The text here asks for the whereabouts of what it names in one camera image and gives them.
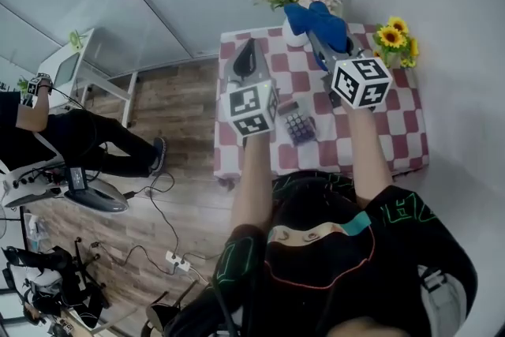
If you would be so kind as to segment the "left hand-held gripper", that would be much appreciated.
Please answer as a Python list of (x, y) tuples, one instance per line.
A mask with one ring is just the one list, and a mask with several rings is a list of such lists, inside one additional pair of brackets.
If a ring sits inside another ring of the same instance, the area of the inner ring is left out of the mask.
[(279, 98), (258, 39), (248, 39), (224, 65), (224, 115), (240, 137), (275, 129)]

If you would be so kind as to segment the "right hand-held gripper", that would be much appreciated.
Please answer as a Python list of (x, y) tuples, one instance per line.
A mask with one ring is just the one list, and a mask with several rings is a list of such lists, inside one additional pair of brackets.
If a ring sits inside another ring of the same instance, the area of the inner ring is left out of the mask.
[(381, 59), (353, 34), (347, 35), (346, 51), (339, 53), (309, 33), (312, 51), (324, 71), (323, 83), (334, 108), (375, 109), (386, 98), (393, 78)]

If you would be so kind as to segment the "grey calculator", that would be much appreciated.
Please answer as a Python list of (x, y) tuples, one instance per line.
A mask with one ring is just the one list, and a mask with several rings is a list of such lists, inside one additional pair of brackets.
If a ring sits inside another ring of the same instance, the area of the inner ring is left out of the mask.
[(282, 103), (278, 115), (293, 146), (316, 139), (316, 127), (306, 105), (299, 99)]

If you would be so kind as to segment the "blue cloth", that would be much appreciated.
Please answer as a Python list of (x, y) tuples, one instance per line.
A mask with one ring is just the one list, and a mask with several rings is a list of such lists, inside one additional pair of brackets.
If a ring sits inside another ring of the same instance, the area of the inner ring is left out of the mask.
[(328, 44), (334, 51), (346, 52), (346, 22), (331, 14), (323, 2), (311, 2), (309, 8), (290, 3), (283, 8), (293, 34), (298, 36), (313, 32), (322, 43)]

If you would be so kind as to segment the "person's left forearm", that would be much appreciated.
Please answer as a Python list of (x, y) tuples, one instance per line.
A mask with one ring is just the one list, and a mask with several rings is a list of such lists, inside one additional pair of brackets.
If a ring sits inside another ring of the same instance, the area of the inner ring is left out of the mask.
[(231, 226), (255, 227), (266, 237), (273, 210), (270, 133), (247, 137)]

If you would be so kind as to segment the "person's right forearm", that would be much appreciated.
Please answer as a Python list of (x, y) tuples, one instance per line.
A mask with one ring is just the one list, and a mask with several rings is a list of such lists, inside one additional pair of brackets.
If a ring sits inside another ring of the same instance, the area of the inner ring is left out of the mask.
[(353, 183), (357, 204), (368, 204), (393, 184), (393, 178), (369, 109), (344, 106), (348, 117), (353, 159)]

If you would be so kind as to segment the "yellow sunflowers in small vase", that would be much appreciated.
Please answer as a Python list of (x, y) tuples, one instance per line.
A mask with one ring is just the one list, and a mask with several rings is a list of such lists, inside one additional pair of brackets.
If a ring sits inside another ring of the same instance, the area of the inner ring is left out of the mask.
[(374, 55), (380, 57), (388, 69), (413, 69), (420, 54), (417, 38), (401, 17), (389, 17), (385, 25), (378, 24), (372, 35), (376, 45)]

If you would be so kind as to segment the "red white checkered tablecloth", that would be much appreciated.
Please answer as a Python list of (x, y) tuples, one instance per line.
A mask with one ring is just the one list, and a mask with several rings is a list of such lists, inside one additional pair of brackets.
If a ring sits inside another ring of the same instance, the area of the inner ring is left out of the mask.
[[(315, 122), (316, 139), (293, 146), (285, 127), (278, 123), (271, 134), (271, 169), (284, 175), (298, 170), (350, 174), (352, 152), (345, 111), (333, 109), (324, 90), (323, 70), (310, 45), (290, 47), (281, 28), (256, 28), (226, 32), (220, 37), (217, 92), (225, 91), (224, 66), (248, 39), (260, 41), (279, 99), (295, 99)], [(421, 101), (413, 70), (393, 69), (394, 81), (383, 104), (374, 111), (376, 128), (387, 164), (393, 174), (418, 170), (428, 164), (428, 142)]]

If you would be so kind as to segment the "white vase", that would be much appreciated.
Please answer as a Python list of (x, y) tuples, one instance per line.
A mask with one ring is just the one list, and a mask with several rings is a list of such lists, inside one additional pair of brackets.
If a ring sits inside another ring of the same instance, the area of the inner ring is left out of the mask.
[(303, 47), (309, 42), (309, 38), (305, 32), (298, 35), (294, 33), (287, 17), (282, 25), (282, 37), (289, 47)]

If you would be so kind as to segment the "grey white machine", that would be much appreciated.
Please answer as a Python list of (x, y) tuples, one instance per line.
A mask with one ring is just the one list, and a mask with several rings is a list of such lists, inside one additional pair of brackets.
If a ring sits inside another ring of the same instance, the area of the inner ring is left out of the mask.
[(0, 174), (0, 204), (4, 208), (18, 208), (57, 198), (97, 212), (119, 213), (128, 210), (128, 198), (98, 178), (88, 179), (87, 176), (88, 189), (81, 193), (71, 193), (65, 169), (66, 167), (19, 169)]

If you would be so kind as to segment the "white computer monitor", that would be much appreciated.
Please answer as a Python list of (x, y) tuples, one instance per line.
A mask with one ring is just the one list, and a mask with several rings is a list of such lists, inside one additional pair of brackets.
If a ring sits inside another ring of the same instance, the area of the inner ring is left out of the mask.
[(75, 72), (80, 64), (80, 52), (70, 55), (67, 59), (62, 61), (58, 66), (58, 70), (54, 79), (54, 87), (60, 88), (73, 82)]

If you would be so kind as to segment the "black screen device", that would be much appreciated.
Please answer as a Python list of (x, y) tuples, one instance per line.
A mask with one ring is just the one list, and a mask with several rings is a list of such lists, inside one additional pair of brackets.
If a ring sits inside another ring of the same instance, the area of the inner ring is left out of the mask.
[(71, 193), (81, 193), (88, 189), (87, 175), (83, 167), (67, 167), (65, 178)]

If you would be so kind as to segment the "person's black clothing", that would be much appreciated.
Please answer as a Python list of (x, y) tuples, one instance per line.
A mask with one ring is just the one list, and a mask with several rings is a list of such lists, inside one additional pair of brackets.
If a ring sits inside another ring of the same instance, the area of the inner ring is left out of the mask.
[(477, 273), (463, 248), (413, 191), (387, 187), (365, 208), (349, 178), (303, 170), (275, 179), (271, 228), (236, 227), (211, 284), (166, 327), (166, 337), (209, 337), (242, 309), (247, 337), (324, 337), (369, 318), (431, 337), (418, 265), (453, 275), (466, 292)]

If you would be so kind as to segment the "dark wicker chair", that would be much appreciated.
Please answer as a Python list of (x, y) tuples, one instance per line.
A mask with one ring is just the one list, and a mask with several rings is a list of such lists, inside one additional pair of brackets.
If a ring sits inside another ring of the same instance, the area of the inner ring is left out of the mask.
[(153, 331), (157, 331), (161, 336), (164, 336), (164, 328), (181, 312), (182, 301), (198, 283), (198, 280), (192, 281), (171, 305), (163, 303), (163, 299), (170, 294), (168, 290), (154, 300), (145, 310), (147, 320), (142, 327), (140, 337), (152, 337)]

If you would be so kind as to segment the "white grey bag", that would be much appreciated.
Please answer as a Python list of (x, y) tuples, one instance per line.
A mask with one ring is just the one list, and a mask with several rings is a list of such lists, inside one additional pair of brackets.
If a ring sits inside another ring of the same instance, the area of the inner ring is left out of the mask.
[(439, 268), (418, 265), (417, 272), (431, 337), (454, 337), (466, 320), (467, 301), (463, 285)]

